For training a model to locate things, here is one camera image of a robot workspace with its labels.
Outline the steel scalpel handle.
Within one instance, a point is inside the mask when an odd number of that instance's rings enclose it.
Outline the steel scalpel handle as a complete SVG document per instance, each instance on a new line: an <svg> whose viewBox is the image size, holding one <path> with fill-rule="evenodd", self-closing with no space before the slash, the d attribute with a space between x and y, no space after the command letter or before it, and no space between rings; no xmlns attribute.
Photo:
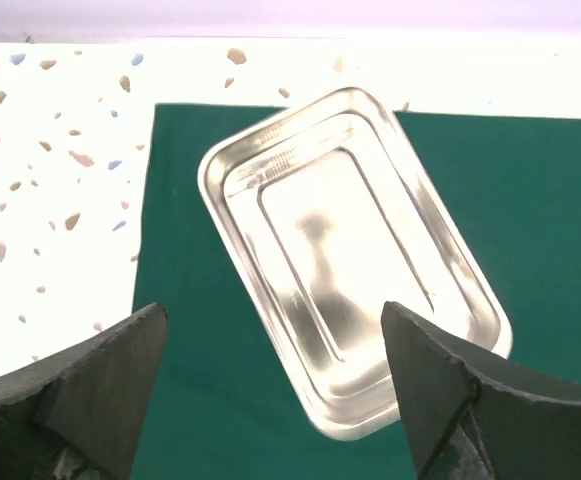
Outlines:
<svg viewBox="0 0 581 480"><path fill-rule="evenodd" d="M253 142L256 145L281 142L293 133L293 124L294 122L289 119L282 119L266 125L256 132Z"/></svg>
<svg viewBox="0 0 581 480"><path fill-rule="evenodd" d="M271 156L260 156L248 161L239 174L239 180L246 188L253 188L270 182L289 171L297 157L294 149Z"/></svg>

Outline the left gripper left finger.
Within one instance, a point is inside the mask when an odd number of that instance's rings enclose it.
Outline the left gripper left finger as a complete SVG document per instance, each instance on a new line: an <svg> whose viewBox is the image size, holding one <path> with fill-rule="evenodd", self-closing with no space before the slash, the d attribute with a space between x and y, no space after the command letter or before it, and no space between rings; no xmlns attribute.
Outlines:
<svg viewBox="0 0 581 480"><path fill-rule="evenodd" d="M0 376L0 479L129 478L167 331L150 304Z"/></svg>

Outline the stainless steel instrument tray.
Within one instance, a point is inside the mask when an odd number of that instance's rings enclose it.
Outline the stainless steel instrument tray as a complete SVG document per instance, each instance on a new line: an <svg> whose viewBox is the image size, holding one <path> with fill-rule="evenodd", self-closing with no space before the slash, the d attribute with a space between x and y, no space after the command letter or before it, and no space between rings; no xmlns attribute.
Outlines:
<svg viewBox="0 0 581 480"><path fill-rule="evenodd" d="M256 132L294 122L281 142ZM294 149L263 185L253 158ZM398 420L380 317L396 301L501 357L510 322L395 115L345 87L219 142L198 186L314 427L352 441Z"/></svg>

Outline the dark green surgical cloth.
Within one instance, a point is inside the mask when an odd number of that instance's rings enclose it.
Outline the dark green surgical cloth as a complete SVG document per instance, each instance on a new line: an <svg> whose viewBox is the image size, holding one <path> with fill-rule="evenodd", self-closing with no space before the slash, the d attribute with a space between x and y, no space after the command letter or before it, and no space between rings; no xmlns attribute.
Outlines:
<svg viewBox="0 0 581 480"><path fill-rule="evenodd" d="M410 479L394 424L338 442L307 420L197 186L211 146L255 107L156 109L134 304L168 338L136 479ZM581 382L581 120L399 117L495 291L514 358Z"/></svg>

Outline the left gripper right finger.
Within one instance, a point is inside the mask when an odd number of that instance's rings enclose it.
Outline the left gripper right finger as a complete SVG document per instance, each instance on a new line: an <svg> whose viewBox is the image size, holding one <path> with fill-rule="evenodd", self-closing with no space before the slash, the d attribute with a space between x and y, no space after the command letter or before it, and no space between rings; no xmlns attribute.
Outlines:
<svg viewBox="0 0 581 480"><path fill-rule="evenodd" d="M581 479L581 384L504 359L397 302L381 315L419 479Z"/></svg>

